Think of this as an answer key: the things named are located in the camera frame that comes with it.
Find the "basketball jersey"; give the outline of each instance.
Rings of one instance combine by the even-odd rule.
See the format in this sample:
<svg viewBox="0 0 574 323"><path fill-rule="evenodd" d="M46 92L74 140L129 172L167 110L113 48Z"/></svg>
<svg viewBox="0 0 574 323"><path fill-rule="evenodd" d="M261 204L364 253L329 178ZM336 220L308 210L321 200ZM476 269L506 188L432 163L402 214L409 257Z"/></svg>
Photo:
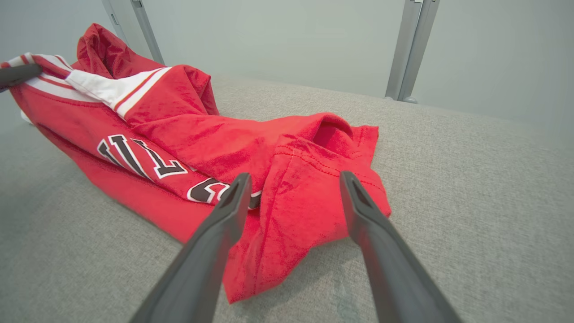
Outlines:
<svg viewBox="0 0 574 323"><path fill-rule="evenodd" d="M42 67L10 89L13 97L111 198L184 243L234 178L251 174L250 211L223 278L230 302L280 284L310 248L347 236L340 171L352 171L390 215L370 168L377 127L331 113L220 116L209 75L141 57L96 24L80 38L77 59L26 53L1 67Z"/></svg>

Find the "red fabric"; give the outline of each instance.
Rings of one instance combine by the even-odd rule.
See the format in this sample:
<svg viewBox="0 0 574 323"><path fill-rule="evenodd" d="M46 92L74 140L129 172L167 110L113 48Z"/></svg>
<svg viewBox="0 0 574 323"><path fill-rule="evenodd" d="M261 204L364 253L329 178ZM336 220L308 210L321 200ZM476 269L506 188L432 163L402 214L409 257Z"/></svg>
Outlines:
<svg viewBox="0 0 574 323"><path fill-rule="evenodd" d="M266 122L219 116L207 74L190 66L161 69L95 24L80 39L77 55L73 68L109 79L158 68L154 73L164 73L148 89L154 76L143 78L122 100L106 103L109 107L103 101L86 102L87 97L80 102L52 95L33 82L11 89L39 130L111 198L184 243L209 215L226 183L241 172L251 173L253 193L262 191L261 201L249 211L243 236L228 256L223 282L229 302L277 286L310 248L346 237L340 171L352 171L390 215L381 179L370 168L376 127L349 126L330 113ZM52 70L33 57L44 70ZM142 91L134 103L131 97ZM114 140L122 140L116 135L125 138L141 173L115 149ZM111 158L99 151L102 142ZM162 177L154 152L179 171ZM191 188L209 178L216 179L211 179L214 184L200 192L209 195L208 203L194 202L200 198L190 197Z"/></svg>

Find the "white stripe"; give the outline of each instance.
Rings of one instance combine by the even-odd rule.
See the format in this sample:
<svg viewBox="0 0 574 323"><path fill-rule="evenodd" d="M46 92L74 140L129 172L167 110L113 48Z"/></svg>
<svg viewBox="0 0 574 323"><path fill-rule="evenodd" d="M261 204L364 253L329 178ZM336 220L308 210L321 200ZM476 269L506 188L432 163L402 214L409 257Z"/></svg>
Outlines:
<svg viewBox="0 0 574 323"><path fill-rule="evenodd" d="M66 89L64 87L45 82L39 78L33 78L27 81L26 84L42 92L46 92L61 98L82 101L82 102L99 102L76 90Z"/></svg>
<svg viewBox="0 0 574 323"><path fill-rule="evenodd" d="M10 64L11 67L16 67L16 66L24 65L24 61L20 58L20 56L18 56L18 57L14 57L11 60L9 60L8 64Z"/></svg>
<svg viewBox="0 0 574 323"><path fill-rule="evenodd" d="M160 68L117 80L84 71L73 70L70 72L70 75L66 77L65 81L81 93L102 101L105 105L113 109L126 95L130 94L130 92L145 81L146 78L158 70L160 70Z"/></svg>
<svg viewBox="0 0 574 323"><path fill-rule="evenodd" d="M67 67L66 65L64 65L62 62L60 62L60 60L53 56L53 55L44 55L44 54L39 54L38 56L43 57L45 60L49 61L50 63L58 66L59 68L66 70L66 71L72 71L71 68Z"/></svg>
<svg viewBox="0 0 574 323"><path fill-rule="evenodd" d="M29 64L35 63L34 58L32 57L32 53L28 52L28 53L24 54L24 56L26 56L26 59L28 59Z"/></svg>
<svg viewBox="0 0 574 323"><path fill-rule="evenodd" d="M126 100L122 105L118 107L118 114L120 117L124 118L126 113L136 104L138 101L147 93L147 91L152 88L154 84L167 73L171 67L163 68L161 71L155 73L152 78L150 78L144 86L142 86L137 92L135 92L129 99Z"/></svg>
<svg viewBox="0 0 574 323"><path fill-rule="evenodd" d="M59 79L59 78L57 78L57 77L55 77L55 76L48 75L48 74L46 74L46 73L42 73L42 74L40 74L40 76L42 76L42 77L45 78L45 79L49 79L49 80L52 80L52 81L54 81L54 82L58 82L58 83L60 83L60 84L64 84L64 85L70 86L70 84L66 83L66 81L64 81L64 80L62 80L62 79Z"/></svg>
<svg viewBox="0 0 574 323"><path fill-rule="evenodd" d="M66 65L70 70L73 70L72 66L68 64L68 62L60 55L54 55L55 57L59 57L62 61L64 61L64 65Z"/></svg>

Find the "metal frame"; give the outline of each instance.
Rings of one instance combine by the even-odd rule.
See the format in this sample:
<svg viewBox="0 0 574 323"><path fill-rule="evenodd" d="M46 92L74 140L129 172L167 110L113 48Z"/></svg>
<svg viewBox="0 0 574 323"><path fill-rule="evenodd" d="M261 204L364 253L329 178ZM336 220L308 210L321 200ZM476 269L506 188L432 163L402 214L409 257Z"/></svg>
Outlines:
<svg viewBox="0 0 574 323"><path fill-rule="evenodd" d="M411 96L439 3L440 0L426 0L421 5L420 0L405 0L387 97L404 101Z"/></svg>
<svg viewBox="0 0 574 323"><path fill-rule="evenodd" d="M135 16L138 19L139 27L142 29L145 41L148 43L149 51L152 53L153 60L165 65L161 57L160 47L157 45L156 37L153 34L152 25L149 23L148 14L145 11L144 4L141 0L131 0L131 6L134 8Z"/></svg>

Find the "gray table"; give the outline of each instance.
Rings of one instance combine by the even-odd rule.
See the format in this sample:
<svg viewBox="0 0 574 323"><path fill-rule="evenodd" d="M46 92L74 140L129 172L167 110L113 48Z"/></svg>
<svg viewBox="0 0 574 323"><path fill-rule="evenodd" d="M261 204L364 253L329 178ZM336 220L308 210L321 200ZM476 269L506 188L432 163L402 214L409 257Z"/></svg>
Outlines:
<svg viewBox="0 0 574 323"><path fill-rule="evenodd" d="M373 169L391 220L465 322L572 322L572 147L420 105L223 76L213 85L225 116L331 111L380 126ZM126 322L181 248L30 125L0 134L0 208L1 322ZM260 296L230 306L223 293L215 322L376 320L349 239L312 250Z"/></svg>

